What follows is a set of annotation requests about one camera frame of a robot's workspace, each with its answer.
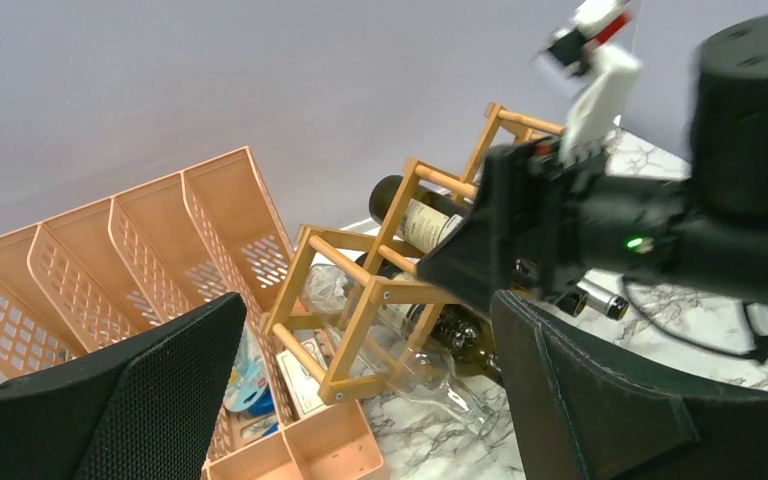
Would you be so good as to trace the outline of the orange plastic file organizer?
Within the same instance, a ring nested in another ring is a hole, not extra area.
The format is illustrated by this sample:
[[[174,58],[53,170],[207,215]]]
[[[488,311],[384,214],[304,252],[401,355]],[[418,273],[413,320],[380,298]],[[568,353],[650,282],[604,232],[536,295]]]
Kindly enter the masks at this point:
[[[32,373],[240,293],[277,426],[220,411],[205,479],[386,479],[358,402],[301,416],[260,323],[291,245],[242,147],[0,236],[0,374]]]

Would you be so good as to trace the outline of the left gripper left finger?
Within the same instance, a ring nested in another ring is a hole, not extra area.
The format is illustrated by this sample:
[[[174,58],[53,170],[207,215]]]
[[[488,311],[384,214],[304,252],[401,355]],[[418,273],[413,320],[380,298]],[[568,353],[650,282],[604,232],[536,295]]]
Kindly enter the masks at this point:
[[[0,384],[0,479],[197,479],[247,309],[225,294]]]

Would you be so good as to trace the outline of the wooden wine rack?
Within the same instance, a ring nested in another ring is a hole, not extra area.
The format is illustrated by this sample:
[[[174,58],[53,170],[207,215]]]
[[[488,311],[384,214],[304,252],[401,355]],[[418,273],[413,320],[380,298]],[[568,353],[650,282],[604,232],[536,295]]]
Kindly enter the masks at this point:
[[[490,104],[487,122],[479,142],[460,175],[429,165],[417,158],[408,158],[403,165],[403,180],[376,236],[344,230],[305,225],[300,230],[298,247],[279,296],[263,324],[263,332],[272,337],[304,366],[320,385],[318,395],[326,405],[376,396],[383,392],[390,379],[396,378],[407,361],[405,355],[385,358],[386,369],[379,374],[353,378],[350,369],[360,350],[367,344],[367,333],[383,304],[424,304],[426,306],[408,341],[411,348],[425,343],[442,308],[454,303],[454,298],[429,284],[394,281],[378,275],[382,260],[387,259],[405,272],[414,274],[413,259],[420,251],[395,237],[396,229],[420,182],[447,189],[454,201],[474,199],[475,176],[481,157],[491,146],[497,132],[504,129],[515,142],[524,143],[546,135],[558,135],[560,125],[507,110],[500,104]],[[344,328],[331,363],[323,367],[295,338],[297,330],[322,329],[324,322],[310,312],[298,312],[305,279],[315,255],[321,254],[354,279],[350,292],[349,310],[339,319]]]

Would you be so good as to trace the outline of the clear glass bottle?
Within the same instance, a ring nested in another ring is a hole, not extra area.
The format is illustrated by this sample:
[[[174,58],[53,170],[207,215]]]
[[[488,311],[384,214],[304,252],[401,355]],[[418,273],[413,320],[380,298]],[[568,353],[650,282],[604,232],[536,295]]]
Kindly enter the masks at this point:
[[[349,300],[355,280],[329,264],[313,265],[305,279],[300,302],[322,320],[330,340],[341,343],[348,320],[359,300]],[[434,405],[483,437],[498,422],[497,408],[480,398],[456,373],[454,360],[445,347],[430,336],[422,347],[409,347],[396,327],[388,324],[378,309],[359,350],[359,361],[375,373],[395,372],[389,388],[408,401]]]

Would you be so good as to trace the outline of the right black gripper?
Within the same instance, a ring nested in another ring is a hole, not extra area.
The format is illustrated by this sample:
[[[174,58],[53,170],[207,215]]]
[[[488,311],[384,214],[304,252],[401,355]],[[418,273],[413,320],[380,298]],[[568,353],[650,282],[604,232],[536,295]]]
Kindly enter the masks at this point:
[[[591,269],[633,283],[687,285],[685,183],[609,175],[604,159],[599,152],[565,167],[555,142],[491,148],[473,206],[419,261],[416,276],[481,315],[491,313],[497,291],[512,288],[518,260],[534,264],[546,300]],[[538,196],[530,211],[528,185]]]

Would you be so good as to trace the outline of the blue item in organizer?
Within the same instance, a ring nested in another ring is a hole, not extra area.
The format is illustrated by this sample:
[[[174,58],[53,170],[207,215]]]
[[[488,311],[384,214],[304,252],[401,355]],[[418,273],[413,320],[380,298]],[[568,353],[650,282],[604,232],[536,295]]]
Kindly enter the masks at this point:
[[[266,373],[257,338],[246,326],[222,402],[240,441],[254,440],[277,429],[276,407]]]

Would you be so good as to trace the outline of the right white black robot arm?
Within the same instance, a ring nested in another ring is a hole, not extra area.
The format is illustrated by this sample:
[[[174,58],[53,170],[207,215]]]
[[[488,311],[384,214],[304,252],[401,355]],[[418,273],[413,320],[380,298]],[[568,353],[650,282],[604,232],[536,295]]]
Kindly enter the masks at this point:
[[[697,53],[684,180],[607,173],[606,139],[639,71],[609,36],[619,1],[587,2],[544,48],[585,88],[557,135],[491,147],[465,219],[416,268],[420,280],[485,313],[529,277],[560,297],[591,269],[623,286],[672,284],[757,304],[768,320],[768,14],[725,28]],[[768,335],[743,358],[764,362]]]

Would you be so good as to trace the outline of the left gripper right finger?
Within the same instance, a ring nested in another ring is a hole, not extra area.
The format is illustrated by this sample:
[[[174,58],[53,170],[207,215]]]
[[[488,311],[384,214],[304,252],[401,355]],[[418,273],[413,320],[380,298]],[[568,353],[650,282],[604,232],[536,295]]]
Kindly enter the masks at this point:
[[[768,391],[670,368],[497,292],[491,320],[530,479],[768,479]]]

